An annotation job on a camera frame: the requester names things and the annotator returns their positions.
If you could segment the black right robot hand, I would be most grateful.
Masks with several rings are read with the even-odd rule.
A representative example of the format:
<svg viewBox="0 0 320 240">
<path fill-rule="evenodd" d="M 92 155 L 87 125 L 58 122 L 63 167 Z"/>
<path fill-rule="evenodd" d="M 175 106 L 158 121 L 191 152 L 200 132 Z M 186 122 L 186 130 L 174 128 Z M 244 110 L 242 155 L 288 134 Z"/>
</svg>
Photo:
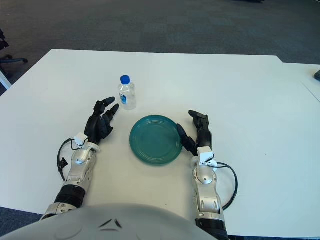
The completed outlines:
<svg viewBox="0 0 320 240">
<path fill-rule="evenodd" d="M 198 148 L 209 147 L 213 150 L 212 133 L 209 130 L 209 117 L 194 110 L 189 110 L 188 114 L 193 119 L 193 124 L 196 127 L 197 138 L 194 141 L 190 136 L 187 136 L 185 130 L 180 124 L 176 124 L 176 129 L 180 137 L 182 146 L 191 152 L 194 157 L 198 157 Z"/>
</svg>

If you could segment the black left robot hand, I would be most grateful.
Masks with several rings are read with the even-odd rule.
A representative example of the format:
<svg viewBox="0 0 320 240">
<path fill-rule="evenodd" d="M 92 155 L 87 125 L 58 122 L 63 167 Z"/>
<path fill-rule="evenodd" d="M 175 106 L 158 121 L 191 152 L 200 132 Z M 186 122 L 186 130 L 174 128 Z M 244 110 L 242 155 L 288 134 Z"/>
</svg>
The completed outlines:
<svg viewBox="0 0 320 240">
<path fill-rule="evenodd" d="M 110 110 L 105 110 L 115 100 L 116 98 L 113 96 L 96 102 L 93 114 L 89 117 L 84 130 L 88 142 L 99 145 L 101 140 L 104 140 L 113 131 L 111 121 L 120 105 L 117 103 Z"/>
</svg>

